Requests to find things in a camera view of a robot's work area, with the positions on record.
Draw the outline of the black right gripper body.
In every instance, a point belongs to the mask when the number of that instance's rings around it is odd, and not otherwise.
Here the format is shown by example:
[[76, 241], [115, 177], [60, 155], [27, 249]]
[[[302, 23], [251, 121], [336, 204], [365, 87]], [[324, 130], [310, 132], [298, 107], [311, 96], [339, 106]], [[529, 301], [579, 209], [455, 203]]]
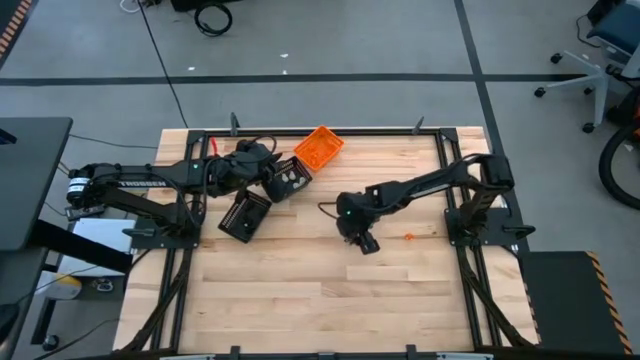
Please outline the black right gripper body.
[[342, 192], [337, 197], [337, 228], [341, 234], [359, 234], [375, 222], [370, 197], [362, 193]]

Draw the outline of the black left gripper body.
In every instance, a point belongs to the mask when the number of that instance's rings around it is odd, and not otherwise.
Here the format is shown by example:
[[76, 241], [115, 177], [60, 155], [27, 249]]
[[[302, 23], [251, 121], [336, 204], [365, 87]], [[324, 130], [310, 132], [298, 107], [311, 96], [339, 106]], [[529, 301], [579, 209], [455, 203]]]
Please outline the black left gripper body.
[[221, 162], [214, 170], [214, 189], [217, 193], [231, 193], [250, 185], [268, 182], [278, 169], [276, 162]]

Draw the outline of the black plastic basket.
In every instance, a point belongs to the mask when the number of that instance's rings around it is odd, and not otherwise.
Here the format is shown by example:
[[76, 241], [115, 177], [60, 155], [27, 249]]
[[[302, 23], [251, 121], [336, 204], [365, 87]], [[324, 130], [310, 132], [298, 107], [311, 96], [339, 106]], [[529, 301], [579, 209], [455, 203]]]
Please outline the black plastic basket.
[[249, 243], [271, 206], [268, 199], [246, 189], [240, 190], [218, 229], [242, 243]]
[[[293, 171], [295, 173], [296, 179], [295, 180], [290, 180], [289, 179], [289, 182], [288, 182], [288, 196], [287, 196], [286, 199], [288, 199], [292, 195], [302, 191], [313, 180], [313, 177], [308, 172], [308, 170], [306, 169], [304, 164], [296, 156], [293, 156], [293, 157], [291, 157], [291, 158], [289, 158], [287, 160], [276, 162], [273, 165], [272, 169], [268, 172], [267, 177], [261, 183], [263, 189], [264, 189], [264, 183], [266, 181], [268, 181], [269, 179], [271, 179], [274, 175], [281, 175], [281, 174], [284, 174], [284, 173], [289, 175], [289, 173], [291, 171]], [[307, 179], [307, 183], [304, 184], [304, 185], [301, 185], [298, 189], [294, 189], [293, 188], [293, 184], [294, 183], [300, 183], [300, 179], [301, 178], [306, 178]]]

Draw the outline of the orange plastic basket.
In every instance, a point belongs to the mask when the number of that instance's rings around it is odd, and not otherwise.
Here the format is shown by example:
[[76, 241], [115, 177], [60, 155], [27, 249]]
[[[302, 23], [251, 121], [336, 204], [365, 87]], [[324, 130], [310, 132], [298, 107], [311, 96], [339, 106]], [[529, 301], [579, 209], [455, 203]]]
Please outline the orange plastic basket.
[[328, 127], [321, 125], [298, 145], [294, 154], [313, 171], [324, 168], [342, 149], [344, 140]]

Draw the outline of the white sheet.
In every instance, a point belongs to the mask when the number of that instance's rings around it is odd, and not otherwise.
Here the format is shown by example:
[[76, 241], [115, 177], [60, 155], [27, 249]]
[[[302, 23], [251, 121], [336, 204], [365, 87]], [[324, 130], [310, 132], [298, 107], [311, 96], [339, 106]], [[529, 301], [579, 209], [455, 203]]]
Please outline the white sheet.
[[[73, 226], [73, 233], [123, 253], [131, 254], [131, 237], [126, 235], [124, 230], [134, 226], [135, 221], [132, 219], [82, 218]], [[81, 277], [123, 276], [122, 272], [96, 267], [66, 255], [62, 256], [57, 272], [59, 274], [74, 273]]]

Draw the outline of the black metal bar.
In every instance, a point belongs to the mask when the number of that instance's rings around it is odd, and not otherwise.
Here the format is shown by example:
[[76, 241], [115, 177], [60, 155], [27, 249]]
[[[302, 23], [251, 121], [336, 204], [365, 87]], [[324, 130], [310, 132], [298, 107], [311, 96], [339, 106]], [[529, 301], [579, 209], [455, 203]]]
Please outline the black metal bar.
[[131, 254], [94, 242], [44, 220], [36, 221], [28, 244], [121, 273], [129, 271], [133, 260]]

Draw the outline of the black mat with hazard stripes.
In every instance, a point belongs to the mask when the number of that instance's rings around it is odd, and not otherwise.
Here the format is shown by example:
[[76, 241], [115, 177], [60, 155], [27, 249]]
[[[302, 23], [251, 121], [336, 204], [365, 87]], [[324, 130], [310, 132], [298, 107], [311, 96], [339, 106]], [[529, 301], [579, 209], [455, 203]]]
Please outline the black mat with hazard stripes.
[[597, 255], [530, 252], [521, 257], [540, 347], [631, 355], [632, 345]]
[[0, 0], [0, 69], [37, 3], [38, 0]]

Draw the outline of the white and yellow object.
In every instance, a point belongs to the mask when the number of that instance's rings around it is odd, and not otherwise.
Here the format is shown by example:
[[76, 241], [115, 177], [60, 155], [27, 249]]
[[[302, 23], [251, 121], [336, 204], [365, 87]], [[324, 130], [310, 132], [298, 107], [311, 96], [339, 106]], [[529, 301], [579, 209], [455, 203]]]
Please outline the white and yellow object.
[[82, 283], [66, 274], [43, 271], [36, 286], [35, 295], [53, 300], [73, 300], [82, 290]]

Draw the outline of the black desk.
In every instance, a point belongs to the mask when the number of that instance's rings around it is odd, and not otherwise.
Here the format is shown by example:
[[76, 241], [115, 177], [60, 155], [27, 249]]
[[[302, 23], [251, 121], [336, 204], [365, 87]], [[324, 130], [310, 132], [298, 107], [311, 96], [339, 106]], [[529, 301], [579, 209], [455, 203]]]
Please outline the black desk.
[[73, 120], [68, 117], [0, 118], [0, 251], [36, 242], [39, 219], [64, 152]]

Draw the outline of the black aluminium table frame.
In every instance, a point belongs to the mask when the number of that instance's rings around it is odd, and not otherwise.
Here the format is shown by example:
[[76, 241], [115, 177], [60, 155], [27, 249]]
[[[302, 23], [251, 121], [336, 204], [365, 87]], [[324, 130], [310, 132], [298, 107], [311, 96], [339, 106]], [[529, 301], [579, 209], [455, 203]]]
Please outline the black aluminium table frame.
[[396, 352], [473, 346], [458, 257], [444, 211], [462, 196], [434, 194], [384, 217], [372, 255], [346, 244], [335, 225], [341, 192], [408, 180], [484, 153], [479, 127], [270, 130], [265, 144], [284, 157], [323, 159], [312, 182], [274, 204], [253, 239], [219, 224], [231, 196], [211, 199], [191, 260], [179, 349], [183, 353]]

